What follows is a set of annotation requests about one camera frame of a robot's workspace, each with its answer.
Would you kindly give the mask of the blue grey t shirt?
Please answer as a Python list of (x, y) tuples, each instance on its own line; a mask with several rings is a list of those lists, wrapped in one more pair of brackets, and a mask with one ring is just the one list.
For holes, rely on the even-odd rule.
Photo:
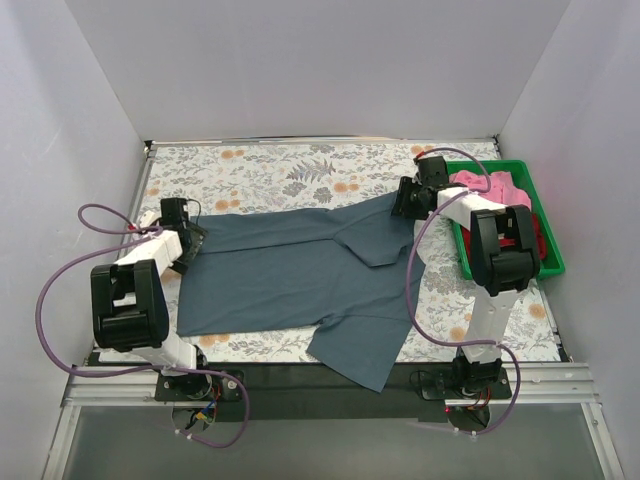
[(183, 337), (313, 327), (308, 352), (381, 391), (411, 330), (423, 262), (393, 194), (336, 209), (205, 216), (182, 278)]

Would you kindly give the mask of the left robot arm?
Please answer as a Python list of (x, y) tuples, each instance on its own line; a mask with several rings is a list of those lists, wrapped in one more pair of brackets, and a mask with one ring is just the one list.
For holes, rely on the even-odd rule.
[(92, 269), (93, 333), (97, 345), (132, 353), (151, 363), (161, 384), (188, 399), (205, 398), (212, 388), (202, 350), (182, 340), (170, 327), (161, 276), (186, 274), (207, 236), (191, 221), (187, 198), (160, 201), (160, 212), (147, 212), (138, 224), (127, 221), (138, 241), (128, 254)]

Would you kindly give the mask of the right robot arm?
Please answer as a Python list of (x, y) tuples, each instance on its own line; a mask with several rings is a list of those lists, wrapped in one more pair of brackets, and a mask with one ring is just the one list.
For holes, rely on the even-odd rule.
[(476, 284), (470, 324), (462, 340), (440, 343), (455, 349), (453, 360), (421, 379), (424, 393), (439, 399), (449, 393), (488, 394), (505, 381), (507, 323), (519, 293), (540, 270), (531, 210), (488, 199), (492, 178), (487, 171), (476, 186), (452, 181), (443, 152), (436, 148), (416, 155), (417, 172), (401, 178), (392, 208), (393, 215), (420, 220), (425, 227), (444, 216), (470, 233), (470, 270)]

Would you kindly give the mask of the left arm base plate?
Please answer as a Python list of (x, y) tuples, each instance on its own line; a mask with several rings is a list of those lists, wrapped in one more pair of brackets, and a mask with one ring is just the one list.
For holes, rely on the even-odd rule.
[(223, 370), (223, 373), (234, 377), (234, 379), (210, 374), (159, 375), (154, 399), (160, 402), (240, 401), (242, 393), (239, 385), (244, 380), (244, 372)]

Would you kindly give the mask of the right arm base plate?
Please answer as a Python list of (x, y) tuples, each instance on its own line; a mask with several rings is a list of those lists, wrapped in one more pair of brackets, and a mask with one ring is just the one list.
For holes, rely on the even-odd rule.
[(514, 387), (504, 368), (495, 379), (462, 382), (454, 377), (449, 364), (430, 364), (414, 370), (409, 383), (424, 400), (476, 400), (486, 394), (491, 400), (507, 400), (512, 397)]

